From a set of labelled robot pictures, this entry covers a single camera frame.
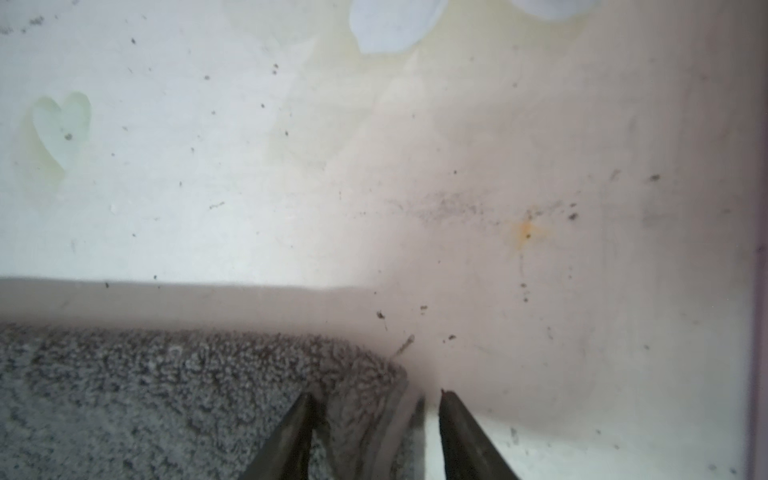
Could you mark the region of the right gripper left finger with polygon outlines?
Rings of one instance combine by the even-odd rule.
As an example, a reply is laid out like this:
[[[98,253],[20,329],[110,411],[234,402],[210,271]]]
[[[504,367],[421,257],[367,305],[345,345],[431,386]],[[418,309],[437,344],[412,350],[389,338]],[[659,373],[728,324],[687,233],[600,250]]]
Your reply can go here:
[[[307,480],[315,399],[302,393],[238,477],[239,480]]]

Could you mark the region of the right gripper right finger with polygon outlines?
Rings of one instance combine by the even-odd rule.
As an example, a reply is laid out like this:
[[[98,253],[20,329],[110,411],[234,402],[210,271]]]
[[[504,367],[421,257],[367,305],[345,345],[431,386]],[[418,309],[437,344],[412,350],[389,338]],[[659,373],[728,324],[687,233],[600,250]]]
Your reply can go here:
[[[448,480],[519,480],[454,391],[441,391],[438,416]]]

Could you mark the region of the grey terry towel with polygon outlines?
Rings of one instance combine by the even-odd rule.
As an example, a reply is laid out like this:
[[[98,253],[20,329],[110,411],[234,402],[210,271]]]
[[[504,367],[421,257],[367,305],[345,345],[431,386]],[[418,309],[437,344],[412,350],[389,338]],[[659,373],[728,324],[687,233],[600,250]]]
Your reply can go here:
[[[347,341],[5,323],[1,475],[234,479],[304,393],[310,478],[422,477],[421,391]]]

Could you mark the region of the lilac perforated plastic basket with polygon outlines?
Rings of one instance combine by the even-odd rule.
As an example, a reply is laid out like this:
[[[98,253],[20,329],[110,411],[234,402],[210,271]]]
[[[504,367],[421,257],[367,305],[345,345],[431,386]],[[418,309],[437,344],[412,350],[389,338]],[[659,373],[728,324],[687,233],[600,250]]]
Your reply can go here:
[[[767,80],[758,83],[753,316],[750,327],[746,479],[767,477]]]

